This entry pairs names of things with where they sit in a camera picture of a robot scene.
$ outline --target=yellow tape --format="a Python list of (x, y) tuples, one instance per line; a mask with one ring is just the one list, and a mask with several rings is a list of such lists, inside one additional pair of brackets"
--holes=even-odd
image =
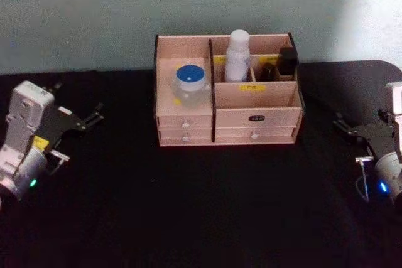
[(173, 103), (174, 103), (175, 105), (181, 105), (181, 104), (182, 104), (182, 101), (181, 101), (180, 99), (178, 99), (178, 98), (174, 98), (174, 99), (173, 99)]
[(42, 152), (46, 149), (48, 144), (49, 142), (46, 139), (43, 139), (42, 137), (35, 136), (33, 138), (33, 146), (37, 147)]
[(272, 65), (276, 65), (279, 57), (280, 57), (279, 55), (260, 56), (260, 57), (258, 57), (258, 63), (260, 63), (260, 64), (269, 63)]
[(266, 86), (265, 85), (253, 85), (253, 84), (242, 84), (239, 85), (239, 90), (242, 91), (265, 91)]
[(226, 56), (214, 56), (214, 64), (226, 63)]

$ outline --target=robotic arm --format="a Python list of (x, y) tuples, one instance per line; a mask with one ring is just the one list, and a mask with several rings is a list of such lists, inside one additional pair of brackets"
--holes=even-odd
[[(49, 91), (28, 81), (13, 90), (6, 117), (8, 130), (0, 149), (0, 210), (20, 200), (43, 172), (53, 174), (70, 159), (55, 150), (65, 132), (84, 132), (103, 119), (100, 106), (82, 120), (54, 101)], [(48, 167), (50, 156), (58, 159), (52, 170)]]
[(349, 127), (342, 117), (334, 121), (349, 137), (363, 138), (370, 156), (356, 158), (362, 168), (366, 201), (364, 162), (374, 161), (374, 171), (380, 179), (381, 189), (388, 193), (398, 211), (402, 211), (402, 82), (386, 85), (385, 111), (379, 110), (383, 120), (375, 124)]

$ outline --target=blue lid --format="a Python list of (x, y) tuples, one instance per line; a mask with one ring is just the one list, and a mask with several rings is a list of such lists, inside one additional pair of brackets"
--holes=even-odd
[(204, 70), (196, 65), (185, 65), (176, 72), (176, 77), (186, 83), (201, 81), (205, 76)]

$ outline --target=table surface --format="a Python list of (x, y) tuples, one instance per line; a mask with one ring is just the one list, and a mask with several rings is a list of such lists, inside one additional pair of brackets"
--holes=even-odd
[[(295, 145), (159, 148), (153, 74), (0, 77), (0, 116), (22, 80), (63, 82), (56, 102), (105, 121), (60, 151), (71, 162), (0, 217), (6, 267), (387, 267), (401, 222), (365, 204), (331, 110), (308, 96)], [(0, 125), (4, 137), (6, 123)]]

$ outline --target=wooden drawer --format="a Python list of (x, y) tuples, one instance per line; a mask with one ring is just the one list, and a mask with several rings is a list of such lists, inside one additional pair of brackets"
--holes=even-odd
[(160, 128), (208, 128), (212, 127), (212, 116), (161, 116)]
[(183, 142), (181, 139), (161, 139), (161, 147), (169, 146), (208, 146), (211, 145), (211, 138), (196, 138), (191, 139), (188, 142)]
[(296, 127), (299, 107), (217, 109), (217, 128)]
[(260, 136), (256, 139), (250, 137), (217, 137), (215, 142), (220, 145), (237, 144), (294, 144), (291, 136)]
[(248, 137), (252, 140), (269, 136), (291, 136), (294, 127), (220, 128), (216, 137)]
[(179, 139), (181, 142), (190, 142), (192, 139), (207, 138), (211, 140), (212, 128), (209, 129), (163, 129), (160, 131), (161, 139)]

